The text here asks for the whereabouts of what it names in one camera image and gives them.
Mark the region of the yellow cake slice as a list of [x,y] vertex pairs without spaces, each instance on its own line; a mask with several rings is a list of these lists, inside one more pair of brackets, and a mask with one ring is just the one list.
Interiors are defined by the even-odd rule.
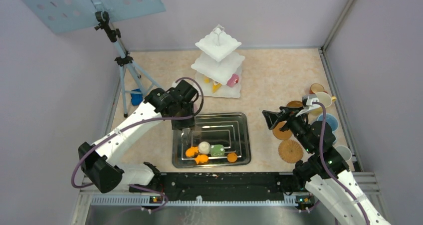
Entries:
[[212,85],[212,93],[216,93],[221,88],[221,86],[222,86],[221,83],[214,81]]

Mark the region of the white round bun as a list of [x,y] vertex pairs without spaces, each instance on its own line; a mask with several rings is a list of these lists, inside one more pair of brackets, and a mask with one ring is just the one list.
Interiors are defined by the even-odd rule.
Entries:
[[207,141],[200,142],[198,144],[198,152],[200,154],[208,155],[211,152],[211,144]]

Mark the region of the pink cake slice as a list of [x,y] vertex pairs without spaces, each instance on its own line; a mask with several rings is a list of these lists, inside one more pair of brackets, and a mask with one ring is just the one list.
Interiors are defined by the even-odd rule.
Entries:
[[227,81],[226,86],[233,88],[239,83],[239,75],[233,74],[231,78]]

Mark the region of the orange round cookie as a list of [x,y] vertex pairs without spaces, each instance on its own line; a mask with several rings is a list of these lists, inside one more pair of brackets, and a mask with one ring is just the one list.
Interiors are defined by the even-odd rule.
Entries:
[[226,158],[229,163],[235,163],[237,161],[237,154],[229,153]]

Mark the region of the green roll cake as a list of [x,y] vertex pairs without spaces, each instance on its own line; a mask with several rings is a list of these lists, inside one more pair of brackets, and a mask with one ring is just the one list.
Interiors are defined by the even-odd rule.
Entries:
[[225,155],[225,148],[221,144],[211,145],[210,156],[211,157],[222,157]]

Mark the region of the metal tongs with pink tips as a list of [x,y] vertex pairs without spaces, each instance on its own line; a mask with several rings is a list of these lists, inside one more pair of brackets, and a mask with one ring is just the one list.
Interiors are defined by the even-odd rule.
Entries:
[[187,148],[192,146],[192,131],[190,128],[184,128],[181,131],[181,144]]

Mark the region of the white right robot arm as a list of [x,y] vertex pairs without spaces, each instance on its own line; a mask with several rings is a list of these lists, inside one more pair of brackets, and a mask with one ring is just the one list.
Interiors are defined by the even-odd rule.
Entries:
[[307,114],[319,102],[301,109],[281,107],[279,112],[263,110],[270,130],[285,122],[282,130],[290,130],[301,146],[312,156],[293,170],[293,186],[299,191],[311,192],[341,225],[388,225],[366,194],[362,191],[348,164],[333,147],[334,135],[324,117],[308,124]]

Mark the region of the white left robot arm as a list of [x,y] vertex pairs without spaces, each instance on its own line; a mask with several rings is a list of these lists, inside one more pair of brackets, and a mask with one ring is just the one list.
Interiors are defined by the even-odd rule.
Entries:
[[77,185],[75,176],[78,170],[91,181],[99,192],[114,190],[123,179],[128,179],[123,168],[118,166],[120,158],[144,134],[159,123],[171,120],[173,130],[182,130],[195,125],[195,117],[201,112],[194,109],[198,98],[204,92],[200,84],[192,78],[182,77],[175,81],[176,86],[168,90],[153,89],[138,108],[103,138],[93,144],[84,142],[78,147],[79,161],[71,175],[71,185]]

